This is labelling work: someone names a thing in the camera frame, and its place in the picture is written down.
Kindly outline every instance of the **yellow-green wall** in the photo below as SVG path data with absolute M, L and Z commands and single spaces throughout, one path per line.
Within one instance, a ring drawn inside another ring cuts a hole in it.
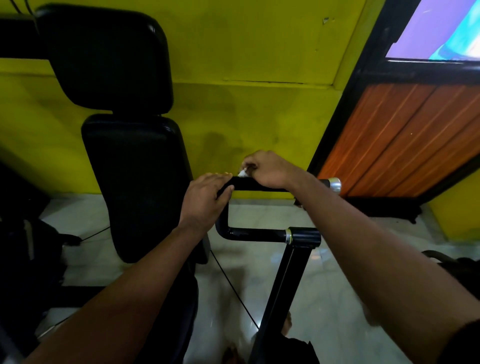
M 235 172 L 259 148 L 307 168 L 383 1 L 68 2 L 161 24 L 175 95 L 168 116 L 198 176 Z M 0 59 L 0 159 L 42 189 L 99 192 L 80 136 L 94 112 L 65 97 L 48 61 Z
M 448 239 L 480 240 L 480 170 L 433 199 L 429 205 Z

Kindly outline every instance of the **black backrest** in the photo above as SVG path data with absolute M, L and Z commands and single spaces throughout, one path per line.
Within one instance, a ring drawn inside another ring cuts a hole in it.
M 178 224 L 192 174 L 176 123 L 160 116 L 173 94 L 165 35 L 138 12 L 46 5 L 36 24 L 57 79 L 89 117 L 82 138 L 110 217 L 133 263 Z

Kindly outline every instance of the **forearm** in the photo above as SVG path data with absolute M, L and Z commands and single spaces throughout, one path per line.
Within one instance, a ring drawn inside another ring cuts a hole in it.
M 26 363 L 132 363 L 203 232 L 179 227 L 42 343 Z
M 434 362 L 448 339 L 480 318 L 480 304 L 420 252 L 381 229 L 314 176 L 291 192 L 328 243 L 350 284 L 415 362 Z

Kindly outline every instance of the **screen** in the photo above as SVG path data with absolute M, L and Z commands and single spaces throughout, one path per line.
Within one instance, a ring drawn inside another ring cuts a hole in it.
M 387 57 L 480 61 L 480 0 L 422 0 Z

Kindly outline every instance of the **black door frame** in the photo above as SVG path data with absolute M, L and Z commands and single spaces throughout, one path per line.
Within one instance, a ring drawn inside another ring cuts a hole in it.
M 480 84 L 480 62 L 418 62 L 386 58 L 391 45 L 398 41 L 419 3 L 420 0 L 385 1 L 337 108 L 313 155 L 308 172 L 315 176 L 318 175 L 360 97 L 369 85 L 380 83 Z M 431 201 L 479 168 L 480 154 L 416 198 L 347 197 L 346 200 L 368 216 L 405 218 L 414 222 L 417 215 L 421 213 L 421 204 Z

